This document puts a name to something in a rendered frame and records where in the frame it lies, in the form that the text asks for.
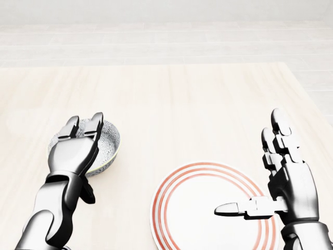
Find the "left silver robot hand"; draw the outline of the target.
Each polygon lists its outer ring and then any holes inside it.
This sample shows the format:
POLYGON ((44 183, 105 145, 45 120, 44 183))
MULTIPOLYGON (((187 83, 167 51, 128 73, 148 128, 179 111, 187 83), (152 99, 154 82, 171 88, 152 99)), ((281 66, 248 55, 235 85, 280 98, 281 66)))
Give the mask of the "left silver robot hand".
POLYGON ((95 161, 104 125, 102 112, 97 112, 86 122, 83 135, 77 136, 80 119, 71 117, 58 133, 58 142, 51 148, 48 157, 50 173, 47 182, 60 181, 67 176, 69 179, 78 178, 81 184, 79 197, 88 204, 95 203, 93 189, 88 183, 86 173, 95 161))

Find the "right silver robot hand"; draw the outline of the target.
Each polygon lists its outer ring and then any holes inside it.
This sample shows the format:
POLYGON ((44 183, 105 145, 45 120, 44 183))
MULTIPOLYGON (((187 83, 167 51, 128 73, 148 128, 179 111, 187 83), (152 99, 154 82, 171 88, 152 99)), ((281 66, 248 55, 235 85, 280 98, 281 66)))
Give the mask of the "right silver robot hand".
POLYGON ((278 214, 284 224, 318 221, 318 196, 308 164, 302 159, 299 142, 283 112, 275 108, 272 128, 261 133, 264 167, 270 171, 270 197, 253 196, 246 202, 218 206, 214 214, 242 216, 246 220, 269 219, 278 214))

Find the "patterned grey bowl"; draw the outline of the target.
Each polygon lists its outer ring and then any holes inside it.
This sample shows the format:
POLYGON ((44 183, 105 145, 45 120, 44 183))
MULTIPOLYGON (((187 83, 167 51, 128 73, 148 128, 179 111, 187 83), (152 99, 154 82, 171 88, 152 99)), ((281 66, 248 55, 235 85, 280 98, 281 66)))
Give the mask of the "patterned grey bowl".
MULTIPOLYGON (((79 127, 76 132, 77 137, 82 137, 84 135, 85 125, 91 119, 81 119, 79 122, 79 127)), ((48 154, 51 149, 59 141, 60 131, 56 133, 53 138, 50 140, 48 145, 48 154)), ((115 160, 120 146, 120 134, 117 128, 110 122, 103 120, 103 128, 101 131, 100 138, 98 140, 98 149, 99 152, 92 166, 88 169, 85 176, 92 177, 99 173, 105 171, 115 160)))

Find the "white plate with red rings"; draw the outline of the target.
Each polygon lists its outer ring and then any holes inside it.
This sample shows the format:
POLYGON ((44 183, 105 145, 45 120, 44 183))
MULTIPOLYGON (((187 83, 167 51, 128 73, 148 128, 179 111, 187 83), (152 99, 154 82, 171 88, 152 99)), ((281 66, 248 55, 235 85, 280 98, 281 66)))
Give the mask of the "white plate with red rings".
POLYGON ((278 250, 276 217, 246 220, 217 216, 223 204, 263 196, 245 172, 226 164, 196 162, 169 173, 150 205, 150 227, 158 250, 278 250))

